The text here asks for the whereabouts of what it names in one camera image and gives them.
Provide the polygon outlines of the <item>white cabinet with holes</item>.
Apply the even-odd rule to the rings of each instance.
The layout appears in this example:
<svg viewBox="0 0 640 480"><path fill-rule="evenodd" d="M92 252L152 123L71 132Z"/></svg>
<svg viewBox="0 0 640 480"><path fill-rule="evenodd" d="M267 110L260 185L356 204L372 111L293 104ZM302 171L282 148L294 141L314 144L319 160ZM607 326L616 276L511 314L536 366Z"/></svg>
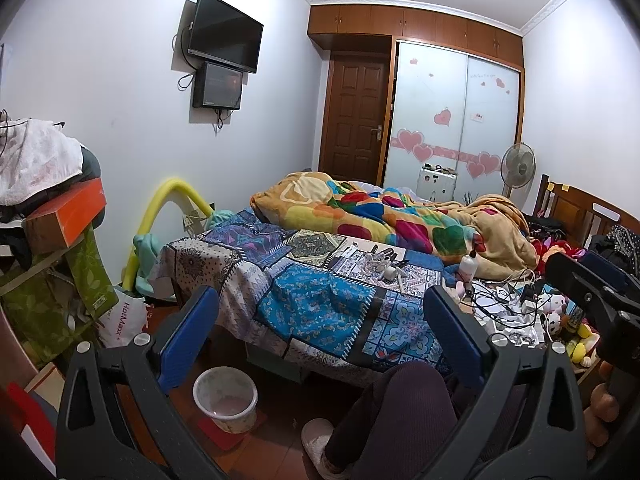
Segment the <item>white cabinet with holes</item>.
<svg viewBox="0 0 640 480"><path fill-rule="evenodd" d="M416 195L427 202L451 202L457 182L456 170L426 162L416 181Z"/></svg>

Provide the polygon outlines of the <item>wooden headboard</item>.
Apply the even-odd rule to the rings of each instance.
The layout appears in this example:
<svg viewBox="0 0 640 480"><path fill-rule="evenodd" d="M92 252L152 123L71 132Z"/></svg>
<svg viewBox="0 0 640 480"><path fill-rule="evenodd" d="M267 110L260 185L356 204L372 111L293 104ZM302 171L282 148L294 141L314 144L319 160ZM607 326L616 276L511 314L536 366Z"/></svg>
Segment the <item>wooden headboard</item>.
<svg viewBox="0 0 640 480"><path fill-rule="evenodd" d="M573 247L587 247L593 235L605 235L613 226L639 233L639 220L606 200L568 184L541 177L533 216L559 222Z"/></svg>

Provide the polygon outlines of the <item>blue patchwork bedspread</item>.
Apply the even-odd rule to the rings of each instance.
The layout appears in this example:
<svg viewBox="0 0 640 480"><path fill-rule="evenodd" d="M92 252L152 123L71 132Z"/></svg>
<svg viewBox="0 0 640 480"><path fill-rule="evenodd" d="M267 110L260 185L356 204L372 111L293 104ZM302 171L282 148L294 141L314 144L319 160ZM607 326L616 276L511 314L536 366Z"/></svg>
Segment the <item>blue patchwork bedspread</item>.
<svg viewBox="0 0 640 480"><path fill-rule="evenodd" d="M149 281L158 296L181 299L213 287L217 323L233 337L344 382L407 362L451 370L423 297L452 271L423 252L285 230L245 209L166 244Z"/></svg>

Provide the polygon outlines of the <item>wardrobe with heart stickers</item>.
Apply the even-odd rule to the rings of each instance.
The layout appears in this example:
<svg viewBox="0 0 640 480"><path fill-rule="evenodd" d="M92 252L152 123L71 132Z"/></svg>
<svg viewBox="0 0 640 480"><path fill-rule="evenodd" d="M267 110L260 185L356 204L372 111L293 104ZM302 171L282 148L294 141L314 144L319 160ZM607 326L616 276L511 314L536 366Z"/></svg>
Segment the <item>wardrobe with heart stickers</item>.
<svg viewBox="0 0 640 480"><path fill-rule="evenodd" d="M457 202L509 194L500 165L522 135L520 36L459 15L372 3L313 6L307 34L329 57L326 90L334 55L379 55L388 61L376 184L416 192L428 162L456 170ZM321 103L322 138L326 93Z"/></svg>

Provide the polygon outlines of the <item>white cloth on pile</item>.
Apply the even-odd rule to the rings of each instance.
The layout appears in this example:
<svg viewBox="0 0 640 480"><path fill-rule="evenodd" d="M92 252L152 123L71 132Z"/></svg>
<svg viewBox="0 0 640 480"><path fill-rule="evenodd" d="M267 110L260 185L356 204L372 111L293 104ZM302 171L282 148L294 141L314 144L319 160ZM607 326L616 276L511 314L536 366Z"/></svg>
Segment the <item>white cloth on pile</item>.
<svg viewBox="0 0 640 480"><path fill-rule="evenodd" d="M82 145L34 118L1 122L1 205L15 206L82 173Z"/></svg>

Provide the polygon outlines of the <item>small black wall monitor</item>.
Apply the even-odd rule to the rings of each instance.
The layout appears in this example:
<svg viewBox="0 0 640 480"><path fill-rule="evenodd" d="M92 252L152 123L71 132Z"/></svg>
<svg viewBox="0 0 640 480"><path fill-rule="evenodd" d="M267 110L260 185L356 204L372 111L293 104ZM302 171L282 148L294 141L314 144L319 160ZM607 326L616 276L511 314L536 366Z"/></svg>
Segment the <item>small black wall monitor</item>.
<svg viewBox="0 0 640 480"><path fill-rule="evenodd" d="M195 72L192 106L212 110L238 110L241 107L243 73L205 62Z"/></svg>

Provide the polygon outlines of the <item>white slipper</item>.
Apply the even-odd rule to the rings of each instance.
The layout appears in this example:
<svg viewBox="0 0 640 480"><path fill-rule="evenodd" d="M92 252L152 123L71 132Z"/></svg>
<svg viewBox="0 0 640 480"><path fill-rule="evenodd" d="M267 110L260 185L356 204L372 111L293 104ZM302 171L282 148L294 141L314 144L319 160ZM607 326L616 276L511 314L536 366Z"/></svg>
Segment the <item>white slipper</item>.
<svg viewBox="0 0 640 480"><path fill-rule="evenodd" d="M300 433L303 449L322 479L343 480L350 478L350 471L337 471L324 457L326 444L333 434L332 424L324 418L311 419Z"/></svg>

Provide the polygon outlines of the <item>white plastic trash bin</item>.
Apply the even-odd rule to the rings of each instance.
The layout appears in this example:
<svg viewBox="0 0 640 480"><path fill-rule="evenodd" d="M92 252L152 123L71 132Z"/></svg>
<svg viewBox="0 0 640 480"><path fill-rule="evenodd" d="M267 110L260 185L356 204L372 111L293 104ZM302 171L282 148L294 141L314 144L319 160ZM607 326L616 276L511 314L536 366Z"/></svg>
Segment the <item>white plastic trash bin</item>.
<svg viewBox="0 0 640 480"><path fill-rule="evenodd" d="M242 370L206 370L195 379L192 396L198 409L227 434L245 434L257 422L257 388Z"/></svg>

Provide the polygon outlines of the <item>plush toys pile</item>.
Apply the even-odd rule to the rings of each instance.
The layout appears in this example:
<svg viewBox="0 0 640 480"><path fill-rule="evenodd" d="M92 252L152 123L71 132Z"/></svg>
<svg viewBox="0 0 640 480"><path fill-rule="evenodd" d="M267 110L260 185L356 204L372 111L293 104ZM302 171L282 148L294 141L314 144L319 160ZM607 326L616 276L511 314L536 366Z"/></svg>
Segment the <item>plush toys pile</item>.
<svg viewBox="0 0 640 480"><path fill-rule="evenodd" d="M549 284L542 286L539 307L546 339L562 344L575 368L589 368L597 356L600 335L589 325L584 311Z"/></svg>

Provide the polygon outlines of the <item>orange cardboard box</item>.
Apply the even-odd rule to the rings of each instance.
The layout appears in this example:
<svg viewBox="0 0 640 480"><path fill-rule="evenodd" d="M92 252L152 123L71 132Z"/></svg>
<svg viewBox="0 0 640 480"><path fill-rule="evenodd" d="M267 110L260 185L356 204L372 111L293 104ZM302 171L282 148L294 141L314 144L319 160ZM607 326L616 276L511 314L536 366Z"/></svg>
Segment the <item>orange cardboard box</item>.
<svg viewBox="0 0 640 480"><path fill-rule="evenodd" d="M24 220L32 253L42 255L70 248L105 206L100 178L72 185Z"/></svg>

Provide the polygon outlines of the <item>brown wooden door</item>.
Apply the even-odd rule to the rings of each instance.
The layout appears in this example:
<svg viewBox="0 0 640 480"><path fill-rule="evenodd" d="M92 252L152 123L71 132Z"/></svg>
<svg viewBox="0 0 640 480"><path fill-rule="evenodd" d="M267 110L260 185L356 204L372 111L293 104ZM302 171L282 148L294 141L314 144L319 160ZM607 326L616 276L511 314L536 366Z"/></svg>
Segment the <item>brown wooden door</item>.
<svg viewBox="0 0 640 480"><path fill-rule="evenodd" d="M375 183L390 66L379 55L332 56L319 170L336 180Z"/></svg>

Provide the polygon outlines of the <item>white spray bottle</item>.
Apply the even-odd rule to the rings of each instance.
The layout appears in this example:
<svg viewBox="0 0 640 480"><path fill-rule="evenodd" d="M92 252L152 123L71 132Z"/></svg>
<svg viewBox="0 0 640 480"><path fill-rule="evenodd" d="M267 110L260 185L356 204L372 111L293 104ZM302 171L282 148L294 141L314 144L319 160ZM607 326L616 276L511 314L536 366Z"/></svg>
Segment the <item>white spray bottle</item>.
<svg viewBox="0 0 640 480"><path fill-rule="evenodd" d="M478 269L477 252L472 249L467 255L463 256L457 270L460 281L464 284L469 284L473 281L473 278Z"/></svg>

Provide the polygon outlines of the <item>white standing fan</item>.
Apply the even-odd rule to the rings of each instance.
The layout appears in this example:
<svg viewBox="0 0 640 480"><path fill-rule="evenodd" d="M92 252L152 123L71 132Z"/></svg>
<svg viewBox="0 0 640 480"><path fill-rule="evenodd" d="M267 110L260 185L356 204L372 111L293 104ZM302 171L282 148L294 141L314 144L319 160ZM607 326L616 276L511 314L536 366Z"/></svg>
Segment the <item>white standing fan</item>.
<svg viewBox="0 0 640 480"><path fill-rule="evenodd" d="M528 185L536 172L536 157L533 149L526 143L518 142L506 150L500 165L506 192L511 193Z"/></svg>

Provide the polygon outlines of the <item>black wall television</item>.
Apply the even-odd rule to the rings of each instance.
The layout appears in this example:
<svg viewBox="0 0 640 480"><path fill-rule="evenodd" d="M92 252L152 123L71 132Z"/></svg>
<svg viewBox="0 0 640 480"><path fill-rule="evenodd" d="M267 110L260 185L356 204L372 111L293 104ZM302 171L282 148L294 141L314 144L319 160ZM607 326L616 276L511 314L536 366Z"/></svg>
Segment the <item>black wall television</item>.
<svg viewBox="0 0 640 480"><path fill-rule="evenodd" d="M196 0L186 52L196 58L257 72L264 25L222 0Z"/></svg>

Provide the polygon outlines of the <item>purple trousered leg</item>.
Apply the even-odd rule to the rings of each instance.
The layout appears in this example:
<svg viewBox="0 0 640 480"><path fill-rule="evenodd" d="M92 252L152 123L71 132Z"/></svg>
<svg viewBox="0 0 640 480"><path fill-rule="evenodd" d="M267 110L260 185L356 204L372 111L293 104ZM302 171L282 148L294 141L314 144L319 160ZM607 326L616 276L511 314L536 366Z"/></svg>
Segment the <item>purple trousered leg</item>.
<svg viewBox="0 0 640 480"><path fill-rule="evenodd" d="M457 422L442 375L424 362L401 364L364 390L324 457L349 479L412 479Z"/></svg>

